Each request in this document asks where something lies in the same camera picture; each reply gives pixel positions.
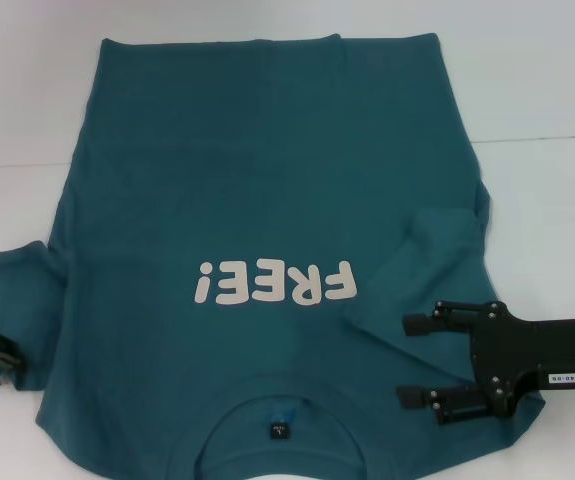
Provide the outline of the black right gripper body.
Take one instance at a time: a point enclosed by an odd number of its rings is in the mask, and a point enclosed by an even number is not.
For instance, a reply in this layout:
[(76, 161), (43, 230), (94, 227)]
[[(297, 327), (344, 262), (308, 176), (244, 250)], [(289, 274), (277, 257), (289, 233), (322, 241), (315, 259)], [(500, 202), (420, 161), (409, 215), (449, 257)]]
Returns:
[(511, 417), (527, 394), (575, 389), (575, 319), (522, 320), (502, 302), (470, 332), (475, 379), (496, 417)]

